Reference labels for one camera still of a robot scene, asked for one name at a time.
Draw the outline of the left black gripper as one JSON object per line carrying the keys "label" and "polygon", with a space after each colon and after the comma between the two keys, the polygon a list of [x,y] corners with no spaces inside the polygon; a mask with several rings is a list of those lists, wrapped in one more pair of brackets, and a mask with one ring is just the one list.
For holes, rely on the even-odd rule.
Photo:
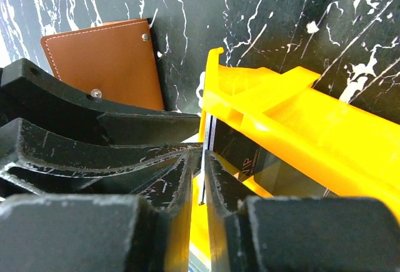
{"label": "left black gripper", "polygon": [[1,69],[1,197],[142,194],[174,187],[199,118],[79,91],[27,59]]}

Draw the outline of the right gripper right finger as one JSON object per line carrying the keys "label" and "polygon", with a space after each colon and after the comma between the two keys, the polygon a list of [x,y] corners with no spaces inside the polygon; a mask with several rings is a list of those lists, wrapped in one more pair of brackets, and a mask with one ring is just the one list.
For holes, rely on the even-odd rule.
{"label": "right gripper right finger", "polygon": [[213,271],[398,271],[399,224],[372,198],[263,198],[204,155]]}

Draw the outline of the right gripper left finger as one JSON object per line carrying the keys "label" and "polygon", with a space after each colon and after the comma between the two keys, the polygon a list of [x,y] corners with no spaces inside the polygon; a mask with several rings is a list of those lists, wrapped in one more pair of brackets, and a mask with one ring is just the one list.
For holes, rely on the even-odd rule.
{"label": "right gripper left finger", "polygon": [[139,194],[16,194],[1,204],[2,271],[187,271],[194,154]]}

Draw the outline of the brown leather card holder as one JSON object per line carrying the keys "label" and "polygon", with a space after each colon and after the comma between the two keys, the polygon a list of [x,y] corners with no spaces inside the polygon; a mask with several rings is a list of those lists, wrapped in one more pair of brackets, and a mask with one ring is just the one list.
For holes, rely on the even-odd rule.
{"label": "brown leather card holder", "polygon": [[164,110],[147,19],[43,36],[41,46],[58,80],[88,94],[98,89],[109,101]]}

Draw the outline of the small orange plastic bin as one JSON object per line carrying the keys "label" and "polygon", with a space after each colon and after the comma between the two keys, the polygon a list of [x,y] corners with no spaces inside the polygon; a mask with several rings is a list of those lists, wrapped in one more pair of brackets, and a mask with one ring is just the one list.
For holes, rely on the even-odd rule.
{"label": "small orange plastic bin", "polygon": [[[315,90],[319,76],[310,70],[229,68],[219,62],[222,52],[215,48],[207,57],[197,131],[202,146],[209,113],[336,195],[273,196],[254,181],[241,182],[254,194],[372,198],[399,224],[398,124]],[[192,216],[195,247],[211,264],[207,202]]]}

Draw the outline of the striped edge credit card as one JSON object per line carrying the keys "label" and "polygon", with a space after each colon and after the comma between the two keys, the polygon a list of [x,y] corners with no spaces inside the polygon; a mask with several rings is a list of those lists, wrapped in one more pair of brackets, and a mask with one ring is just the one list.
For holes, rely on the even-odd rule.
{"label": "striped edge credit card", "polygon": [[205,125],[204,125],[204,135],[203,135],[203,148],[202,148],[202,158],[201,158],[201,170],[198,175],[197,184],[199,186],[199,195],[197,199],[198,205],[203,205],[206,203],[206,189],[205,189],[205,166],[206,158],[205,152],[212,151],[214,146],[214,137],[216,129],[216,118],[209,113],[205,113]]}

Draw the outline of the black credit card in bin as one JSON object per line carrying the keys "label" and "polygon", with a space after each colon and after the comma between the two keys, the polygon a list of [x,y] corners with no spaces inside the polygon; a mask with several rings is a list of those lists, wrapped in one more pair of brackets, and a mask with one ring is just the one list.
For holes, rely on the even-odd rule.
{"label": "black credit card in bin", "polygon": [[336,194],[214,118],[210,148],[240,182],[254,181],[273,196],[334,197]]}

